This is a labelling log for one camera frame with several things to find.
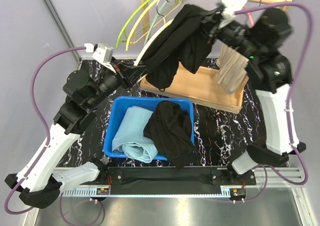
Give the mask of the black trousers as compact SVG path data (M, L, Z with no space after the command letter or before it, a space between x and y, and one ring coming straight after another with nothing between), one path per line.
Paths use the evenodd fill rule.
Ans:
M172 101L162 101L149 118L143 135L151 139L157 151L177 169L196 160L195 146L191 141L190 115Z
M212 16L221 10L205 10L186 4L150 44L141 58L147 68L148 83L163 91L168 88L181 63L195 74L212 50L215 39L209 37L215 26Z

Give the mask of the pink plastic hanger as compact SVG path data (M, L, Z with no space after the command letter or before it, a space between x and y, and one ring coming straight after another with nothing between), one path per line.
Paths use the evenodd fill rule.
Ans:
M251 12L247 12L245 15L245 20L244 20L244 24L245 25L250 25L250 26L254 26L254 19L252 17L252 13Z

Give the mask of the beige trousers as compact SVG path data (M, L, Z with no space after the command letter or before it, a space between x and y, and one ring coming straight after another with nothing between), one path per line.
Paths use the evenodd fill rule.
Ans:
M222 49L216 65L219 68L215 75L215 81L219 84L226 94L233 94L239 88L242 80L247 75L246 66L248 59L237 51L222 44Z

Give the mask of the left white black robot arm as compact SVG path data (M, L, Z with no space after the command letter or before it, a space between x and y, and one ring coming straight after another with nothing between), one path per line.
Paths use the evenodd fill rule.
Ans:
M5 183L13 192L19 192L26 206L44 209L69 189L87 182L103 184L108 179L107 168L98 159L60 174L53 171L94 121L96 108L117 88L130 91L147 71L144 65L125 64L115 58L110 65L114 70L103 67L98 80L82 69L68 76L63 86L67 97L53 119L49 135L19 173L7 175Z

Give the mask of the cream plastic hanger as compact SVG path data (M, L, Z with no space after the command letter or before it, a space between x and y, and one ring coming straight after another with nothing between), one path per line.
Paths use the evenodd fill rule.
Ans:
M146 39L144 41L144 45L143 45L143 48L141 50L141 52L139 53L137 59L135 60L134 64L133 64L133 68L136 68L136 67L140 67L141 66L141 59L142 57L144 56L146 50L150 47L150 45L152 44L152 42L157 38L157 36L164 30L166 29L173 21L173 19L169 20L169 21L166 21L166 16L165 15L161 20L159 20L157 23L156 23L156 20L158 19L159 17L159 14L157 16L154 17L153 21L151 22L150 26L149 26L149 30L148 30L148 33L147 33L147 36L146 36ZM152 32L152 29L154 26L156 26L158 23L160 22L164 22L163 25L152 35L150 36L151 32Z

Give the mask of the light blue trousers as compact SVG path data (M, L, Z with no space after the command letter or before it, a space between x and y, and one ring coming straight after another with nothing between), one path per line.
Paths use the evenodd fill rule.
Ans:
M133 106L127 109L120 127L112 140L112 151L128 158L150 163L158 154L153 140L144 136L144 128L152 111Z

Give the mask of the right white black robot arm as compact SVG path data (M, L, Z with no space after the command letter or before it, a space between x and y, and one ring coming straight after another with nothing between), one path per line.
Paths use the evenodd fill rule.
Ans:
M279 167L290 154L306 150L296 134L293 109L287 99L293 85L291 64L278 48L292 32L287 14L278 8L266 9L253 27L235 20L221 26L222 17L215 13L209 39L218 39L248 59L245 67L260 101L266 136L249 144L227 171L228 181L239 184L257 165Z

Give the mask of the mint green hanger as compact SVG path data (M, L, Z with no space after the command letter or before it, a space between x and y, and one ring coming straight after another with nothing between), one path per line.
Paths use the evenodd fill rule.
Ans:
M157 0L155 4L156 15L154 16L151 23L148 25L147 34L144 39L143 45L149 41L152 30L159 22L166 23L166 17L177 7L183 4L185 0Z

